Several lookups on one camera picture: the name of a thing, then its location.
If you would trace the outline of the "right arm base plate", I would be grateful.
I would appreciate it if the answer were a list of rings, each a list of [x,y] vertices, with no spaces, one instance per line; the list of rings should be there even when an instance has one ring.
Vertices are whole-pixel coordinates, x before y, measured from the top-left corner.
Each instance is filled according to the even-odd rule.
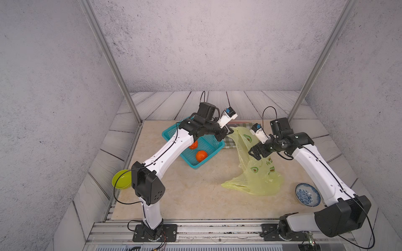
[[[262,224],[259,234],[264,241],[285,241],[285,242],[305,242],[308,240],[307,234],[303,231],[288,231],[280,227],[279,224]]]

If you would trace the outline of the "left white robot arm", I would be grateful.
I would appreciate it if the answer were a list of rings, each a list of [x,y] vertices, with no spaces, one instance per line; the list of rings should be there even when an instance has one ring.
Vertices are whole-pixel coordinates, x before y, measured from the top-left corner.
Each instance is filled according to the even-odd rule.
[[[202,102],[197,112],[175,124],[175,133],[171,139],[152,157],[144,163],[135,162],[131,168],[132,188],[142,204],[142,227],[151,235],[158,235],[162,231],[163,218],[160,212],[160,203],[165,193],[161,182],[165,172],[171,164],[204,135],[213,135],[220,142],[232,130],[227,124],[238,117],[233,108],[224,110],[220,117],[213,115],[217,107]]]

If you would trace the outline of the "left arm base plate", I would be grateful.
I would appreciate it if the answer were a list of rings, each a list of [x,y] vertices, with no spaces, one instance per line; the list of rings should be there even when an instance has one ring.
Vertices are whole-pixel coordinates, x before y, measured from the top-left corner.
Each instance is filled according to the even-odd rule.
[[[177,240],[178,225],[161,223],[156,229],[152,230],[144,223],[136,226],[134,230],[133,242],[175,242]]]

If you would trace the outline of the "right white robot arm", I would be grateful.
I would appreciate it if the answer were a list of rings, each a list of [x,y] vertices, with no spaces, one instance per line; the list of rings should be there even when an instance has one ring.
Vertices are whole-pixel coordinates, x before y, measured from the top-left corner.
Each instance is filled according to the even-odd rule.
[[[314,213],[281,216],[278,234],[282,239],[288,240],[297,232],[321,232],[335,237],[360,229],[369,221],[372,204],[367,196],[357,195],[338,177],[307,133],[295,133],[287,118],[272,120],[270,125],[270,135],[266,135],[261,124],[251,127],[259,143],[251,147],[249,155],[260,160],[272,153],[284,153],[297,161],[312,179],[325,205]]]

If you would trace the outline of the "yellow-green plastic bag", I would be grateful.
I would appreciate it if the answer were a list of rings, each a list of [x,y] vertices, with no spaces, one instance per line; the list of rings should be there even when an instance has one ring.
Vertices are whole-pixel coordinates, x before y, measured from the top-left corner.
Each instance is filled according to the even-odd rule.
[[[283,176],[275,170],[271,157],[256,160],[248,153],[251,147],[260,142],[259,139],[245,127],[235,127],[233,131],[228,137],[235,143],[239,167],[243,173],[224,182],[222,187],[255,196],[272,196],[278,193]]]

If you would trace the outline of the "orange fruit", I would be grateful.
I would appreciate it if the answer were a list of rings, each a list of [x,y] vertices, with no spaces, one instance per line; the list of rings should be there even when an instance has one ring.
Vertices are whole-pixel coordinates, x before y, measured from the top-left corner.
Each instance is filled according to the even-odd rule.
[[[190,150],[194,150],[198,148],[198,141],[195,141],[192,145],[188,147]]]
[[[208,153],[206,151],[198,151],[196,153],[196,160],[200,163],[208,157]]]

